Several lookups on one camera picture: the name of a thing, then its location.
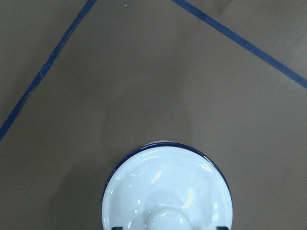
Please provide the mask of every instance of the blue tape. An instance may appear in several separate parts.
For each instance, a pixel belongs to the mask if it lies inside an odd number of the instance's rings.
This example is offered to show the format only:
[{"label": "blue tape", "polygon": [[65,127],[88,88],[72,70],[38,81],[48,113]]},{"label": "blue tape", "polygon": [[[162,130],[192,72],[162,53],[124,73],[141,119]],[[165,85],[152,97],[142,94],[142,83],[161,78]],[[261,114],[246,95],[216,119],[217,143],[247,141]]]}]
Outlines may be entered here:
[{"label": "blue tape", "polygon": [[44,76],[48,73],[49,69],[53,65],[54,61],[59,56],[61,50],[63,49],[65,43],[73,33],[73,31],[77,28],[78,24],[82,21],[84,16],[89,12],[92,6],[95,4],[97,0],[88,0],[81,11],[78,13],[77,17],[73,20],[68,30],[65,32],[64,36],[61,38],[57,46],[52,51],[50,57],[48,58],[47,62],[42,66],[36,77],[33,79],[31,84],[29,85],[28,89],[25,91],[23,96],[20,98],[17,105],[11,111],[8,118],[5,120],[4,124],[0,128],[0,141],[3,139],[9,128],[12,126],[13,122],[15,121],[16,117],[20,113],[25,101],[28,99],[30,94],[33,90],[40,84],[41,80]]},{"label": "blue tape", "polygon": [[251,42],[242,38],[226,26],[220,24],[218,21],[205,14],[204,12],[200,11],[185,0],[172,1],[307,89],[307,80],[305,78],[295,73],[293,70],[291,70],[272,56],[268,55],[266,52],[262,51],[261,49],[253,45]]}]

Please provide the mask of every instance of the brown surface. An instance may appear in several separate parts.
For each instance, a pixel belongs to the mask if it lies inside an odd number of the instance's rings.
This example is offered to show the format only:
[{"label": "brown surface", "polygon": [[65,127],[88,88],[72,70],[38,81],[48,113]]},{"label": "brown surface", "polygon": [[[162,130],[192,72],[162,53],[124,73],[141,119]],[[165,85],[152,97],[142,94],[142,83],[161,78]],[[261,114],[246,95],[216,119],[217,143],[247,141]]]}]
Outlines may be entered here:
[{"label": "brown surface", "polygon": [[[2,1],[1,123],[84,3]],[[304,1],[194,3],[307,76]],[[221,168],[233,229],[303,230],[306,117],[306,89],[171,1],[98,1],[0,143],[0,228],[101,229],[111,169],[168,139]]]}]

